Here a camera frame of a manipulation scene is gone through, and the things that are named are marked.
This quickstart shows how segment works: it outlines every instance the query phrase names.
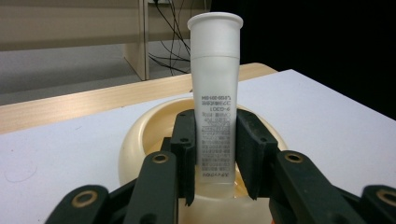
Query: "table surface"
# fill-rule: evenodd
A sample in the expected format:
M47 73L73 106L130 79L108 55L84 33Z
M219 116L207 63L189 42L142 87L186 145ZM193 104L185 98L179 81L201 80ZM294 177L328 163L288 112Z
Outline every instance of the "table surface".
M335 186L357 195L367 185L396 188L395 120L293 70L248 64L241 78L238 104L266 119ZM128 130L155 105L192 97L190 90L186 75L1 106L0 223L43 223L83 185L118 188Z

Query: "gray floor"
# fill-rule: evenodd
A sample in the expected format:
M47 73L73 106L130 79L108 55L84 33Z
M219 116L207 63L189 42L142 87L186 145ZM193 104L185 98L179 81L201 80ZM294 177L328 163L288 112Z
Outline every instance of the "gray floor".
M170 49L171 41L163 43ZM170 53L161 42L150 42L148 49L157 60L169 64ZM190 58L177 41L172 51L182 58ZM190 72L189 62L173 60L170 64ZM149 71L150 79L183 74L152 60ZM0 105L140 81L123 58L123 45L0 51Z

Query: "dark background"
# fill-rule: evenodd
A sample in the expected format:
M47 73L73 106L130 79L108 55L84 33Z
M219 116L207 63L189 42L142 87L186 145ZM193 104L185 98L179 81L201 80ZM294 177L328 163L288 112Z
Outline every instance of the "dark background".
M392 1L212 0L242 17L241 64L296 70L396 119Z

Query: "black cable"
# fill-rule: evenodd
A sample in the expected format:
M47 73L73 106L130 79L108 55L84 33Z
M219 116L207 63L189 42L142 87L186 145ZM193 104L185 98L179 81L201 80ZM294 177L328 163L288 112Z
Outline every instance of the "black cable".
M174 17L174 18L173 18L173 26L172 26L172 24L169 22L168 19L166 19L166 17L163 15L162 11L160 10L160 8L159 8L159 6L158 6L158 0L155 1L155 6L156 6L157 10L160 12L161 16L165 19L166 23L168 23L169 27L172 29L173 35L172 35L172 44L171 44L171 48L170 48L170 49L167 48L167 47L165 46L165 44L161 41L161 43L162 43L163 46L166 48L166 50L170 52L170 54L169 54L169 65L165 65L165 63L162 63L162 62L159 62L159 61L155 60L153 57L156 57L156 56L154 56L154 55L152 55L152 54L150 55L150 58L151 58L154 62L156 62L157 64L159 64L159 65L161 65L161 66L164 66L164 67L168 67L168 68L170 69L170 72L171 72L171 75L172 75L172 76L174 75L173 70L177 70L177 71L179 71L179 72L187 73L187 72L184 72L184 71L182 71L182 70L179 70L179 69L176 69L176 68L175 68L175 64L176 64L177 61L185 61L185 62L189 62L189 61L190 61L190 60L186 60L186 59L181 58L179 55L176 55L176 54L173 52L174 43L175 43L175 37L177 36L177 37L178 37L178 41L179 41L179 42L181 41L182 45L184 45L184 47L186 48L186 51L187 51L187 52L189 53L189 55L190 55L190 46L186 44L186 42L184 41L183 36L182 36L182 34L181 34L181 32L180 32L180 28L179 28L179 25L178 25L178 24L179 24L179 21L177 20L177 17L176 17L176 7L175 7L173 1L170 1L170 8L171 8L172 15L173 15L173 17Z
M171 25L169 20L166 19L166 17L163 15L163 13L161 12L160 8L158 7L158 4L156 4L155 6L156 6L157 10L160 12L160 14L163 17L163 19L166 21L166 23L168 23L169 27L172 29L174 34L177 35L177 37L183 42L185 48L188 50L188 53L190 55L190 47L184 42L183 36L181 36L181 32L180 32L180 29L179 29L179 26L178 26L178 23L177 23L177 20L176 20L176 14L175 14L174 8L171 7L171 11L172 11L172 14L174 16L174 21L176 22L176 25L177 25L177 30L175 30L175 28Z
M190 5L190 18L192 17L192 5L194 4L194 0L191 1Z
M150 59L151 59L152 61L154 61L155 63L159 64L160 66L167 67L167 68L172 68L172 69L174 69L174 70L176 70L176 71L178 71L178 72L181 72L181 73L183 73L183 74L187 74L187 73L188 73L188 72L183 71L183 70L180 70L180 69L178 69L178 68L171 67L171 66L169 66L169 65L166 64L166 63L162 63L162 62L156 60L156 59L155 59L154 57L152 57L152 56L149 56L149 57L150 57Z
M180 22L180 12L181 12L181 9L183 8L183 5L184 5L184 0L181 1L180 10L178 11L178 14L177 14L177 19L178 19L179 22Z

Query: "white table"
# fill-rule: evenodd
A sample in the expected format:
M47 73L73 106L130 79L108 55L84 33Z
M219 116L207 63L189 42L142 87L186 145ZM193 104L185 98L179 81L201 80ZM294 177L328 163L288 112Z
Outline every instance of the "white table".
M44 223L70 190L120 186L118 156L143 113L191 93L0 135L0 223ZM337 187L396 188L396 121L288 70L239 83L238 104L265 118L290 150Z

